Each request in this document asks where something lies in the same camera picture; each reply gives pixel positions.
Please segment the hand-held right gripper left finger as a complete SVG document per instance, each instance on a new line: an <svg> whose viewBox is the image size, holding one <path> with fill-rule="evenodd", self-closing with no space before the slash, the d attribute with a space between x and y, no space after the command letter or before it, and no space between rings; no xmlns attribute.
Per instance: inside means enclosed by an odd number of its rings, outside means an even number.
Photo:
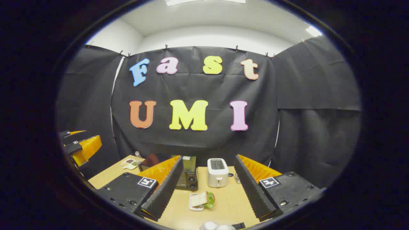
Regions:
<svg viewBox="0 0 409 230"><path fill-rule="evenodd" d="M158 221L183 171L182 156L174 156L139 174L124 172L96 193L108 203L134 215Z"/></svg>

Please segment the bread and lettuce sandwich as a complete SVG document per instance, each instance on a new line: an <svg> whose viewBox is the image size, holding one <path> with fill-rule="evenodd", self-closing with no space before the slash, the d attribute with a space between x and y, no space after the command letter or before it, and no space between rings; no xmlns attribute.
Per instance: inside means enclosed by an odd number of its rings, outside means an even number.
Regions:
<svg viewBox="0 0 409 230"><path fill-rule="evenodd" d="M212 209L216 201L215 195L212 192L202 192L193 197L192 205L203 205L204 208Z"/></svg>

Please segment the white rectangular tray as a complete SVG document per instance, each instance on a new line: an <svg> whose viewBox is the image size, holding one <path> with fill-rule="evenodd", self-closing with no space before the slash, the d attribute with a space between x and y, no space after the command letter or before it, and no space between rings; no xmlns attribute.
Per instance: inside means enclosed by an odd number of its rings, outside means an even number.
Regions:
<svg viewBox="0 0 409 230"><path fill-rule="evenodd" d="M200 211L203 211L203 210L204 210L204 206L203 206L203 205L199 205L199 206L193 206L193 205L192 205L193 197L196 196L196 195L198 195L198 193L191 193L191 194L189 195L189 209L190 209L191 211L200 212Z"/></svg>

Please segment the black electric oven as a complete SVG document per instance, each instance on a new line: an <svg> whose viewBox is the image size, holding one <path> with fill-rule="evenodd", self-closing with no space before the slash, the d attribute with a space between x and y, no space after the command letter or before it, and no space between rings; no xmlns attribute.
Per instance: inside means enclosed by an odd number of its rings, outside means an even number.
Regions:
<svg viewBox="0 0 409 230"><path fill-rule="evenodd" d="M156 154L150 154L145 160L143 160L138 168L142 172L158 163L168 160L175 155L161 156ZM180 190L198 190L198 179L196 172L196 156L182 156L183 161L183 171L180 175L176 189Z"/></svg>

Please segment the black backdrop cloth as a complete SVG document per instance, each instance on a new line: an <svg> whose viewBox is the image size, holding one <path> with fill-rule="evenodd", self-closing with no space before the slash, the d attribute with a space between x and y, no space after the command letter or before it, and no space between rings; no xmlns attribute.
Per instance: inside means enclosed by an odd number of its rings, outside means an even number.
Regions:
<svg viewBox="0 0 409 230"><path fill-rule="evenodd" d="M319 188L351 158L361 125L353 71L325 37L266 58L228 48L181 47L122 58L82 48L63 74L58 131L99 135L80 166L86 179L138 151L196 156L198 166L241 154Z"/></svg>

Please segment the ceiling light panel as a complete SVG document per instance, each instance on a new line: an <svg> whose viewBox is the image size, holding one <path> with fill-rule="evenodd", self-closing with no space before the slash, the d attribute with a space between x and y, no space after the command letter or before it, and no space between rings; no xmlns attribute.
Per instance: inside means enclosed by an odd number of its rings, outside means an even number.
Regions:
<svg viewBox="0 0 409 230"><path fill-rule="evenodd" d="M187 4L191 2L229 2L235 4L245 4L246 0L164 0L167 6Z"/></svg>
<svg viewBox="0 0 409 230"><path fill-rule="evenodd" d="M317 28L311 25L308 28L306 28L305 31L313 37L318 37L318 36L323 35Z"/></svg>

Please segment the white toaster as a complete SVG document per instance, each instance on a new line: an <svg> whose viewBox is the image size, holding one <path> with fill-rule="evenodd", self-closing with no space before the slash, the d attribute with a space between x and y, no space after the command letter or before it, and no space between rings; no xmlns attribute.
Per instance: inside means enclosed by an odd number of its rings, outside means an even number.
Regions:
<svg viewBox="0 0 409 230"><path fill-rule="evenodd" d="M207 185L212 188L225 187L228 184L229 169L224 159L210 158L207 160Z"/></svg>

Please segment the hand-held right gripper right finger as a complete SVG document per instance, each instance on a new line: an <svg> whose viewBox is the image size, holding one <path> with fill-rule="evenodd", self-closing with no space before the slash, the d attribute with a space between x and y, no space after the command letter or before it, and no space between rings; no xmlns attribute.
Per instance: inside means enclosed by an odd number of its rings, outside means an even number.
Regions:
<svg viewBox="0 0 409 230"><path fill-rule="evenodd" d="M295 172L280 173L243 155L235 156L234 168L259 221L292 211L323 191Z"/></svg>

